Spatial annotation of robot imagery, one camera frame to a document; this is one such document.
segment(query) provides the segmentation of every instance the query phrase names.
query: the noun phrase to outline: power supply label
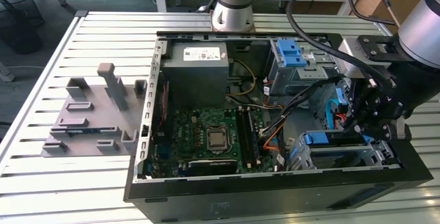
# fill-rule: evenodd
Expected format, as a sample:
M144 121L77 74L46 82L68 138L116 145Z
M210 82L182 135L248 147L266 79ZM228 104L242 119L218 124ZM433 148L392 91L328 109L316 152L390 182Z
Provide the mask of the power supply label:
M220 60L218 47L186 47L184 49L184 61Z

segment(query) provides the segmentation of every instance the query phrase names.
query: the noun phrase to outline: gray 3d-printed holder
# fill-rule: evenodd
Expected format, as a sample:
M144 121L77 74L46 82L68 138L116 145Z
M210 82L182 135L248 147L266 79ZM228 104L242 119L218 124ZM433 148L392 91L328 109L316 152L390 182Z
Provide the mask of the gray 3d-printed holder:
M101 63L97 74L105 85L88 85L72 78L56 123L42 146L41 156L106 156L130 154L145 99L146 81L124 86L114 66Z

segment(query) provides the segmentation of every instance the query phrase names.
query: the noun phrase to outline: motherboard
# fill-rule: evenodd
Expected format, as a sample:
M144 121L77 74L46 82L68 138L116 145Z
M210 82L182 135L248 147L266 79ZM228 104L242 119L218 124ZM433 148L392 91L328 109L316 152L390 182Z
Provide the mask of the motherboard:
M244 112L252 125L248 136L242 131L246 125L237 122L237 115ZM262 127L258 109L174 110L170 143L158 144L156 150L160 177L185 177L190 170L196 170L198 176L210 175L218 169L226 174L273 171L270 153L258 153L256 133Z

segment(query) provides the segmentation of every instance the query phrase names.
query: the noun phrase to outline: slotted metal table surface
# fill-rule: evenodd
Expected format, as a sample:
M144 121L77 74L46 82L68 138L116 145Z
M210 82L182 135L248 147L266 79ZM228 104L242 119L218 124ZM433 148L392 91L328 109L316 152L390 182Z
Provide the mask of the slotted metal table surface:
M349 16L298 15L306 32L381 35L384 29ZM292 31L285 15L256 14L257 31ZM41 77L0 144L1 223L150 223L122 202L128 156L42 158L41 146L68 95L70 77L104 84L97 65L110 62L125 84L146 79L156 31L208 31L209 17L192 13L89 12L74 17ZM440 102L408 120L412 144L434 179L354 210L258 216L204 223L438 223Z

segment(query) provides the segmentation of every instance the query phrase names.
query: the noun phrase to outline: ram slot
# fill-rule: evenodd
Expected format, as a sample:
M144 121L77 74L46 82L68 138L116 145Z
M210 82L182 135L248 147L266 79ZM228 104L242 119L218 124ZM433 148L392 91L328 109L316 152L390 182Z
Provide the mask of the ram slot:
M256 165L256 157L252 144L252 123L249 119L249 111L245 109L237 109L234 112L237 134L238 134L238 144L241 153L241 163L242 167L250 168Z

